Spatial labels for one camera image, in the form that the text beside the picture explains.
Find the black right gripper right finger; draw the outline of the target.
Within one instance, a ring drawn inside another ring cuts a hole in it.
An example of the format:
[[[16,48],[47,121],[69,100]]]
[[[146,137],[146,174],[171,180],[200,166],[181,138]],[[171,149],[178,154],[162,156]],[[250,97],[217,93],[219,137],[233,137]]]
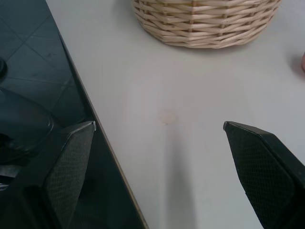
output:
[[[272,133],[223,126],[240,183],[265,229],[305,227],[305,166]]]

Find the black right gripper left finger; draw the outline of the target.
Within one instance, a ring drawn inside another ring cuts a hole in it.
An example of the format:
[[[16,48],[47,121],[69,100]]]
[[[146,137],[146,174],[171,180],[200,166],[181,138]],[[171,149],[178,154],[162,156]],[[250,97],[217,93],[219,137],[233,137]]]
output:
[[[63,129],[14,184],[14,228],[67,229],[85,180],[96,123],[88,121]]]

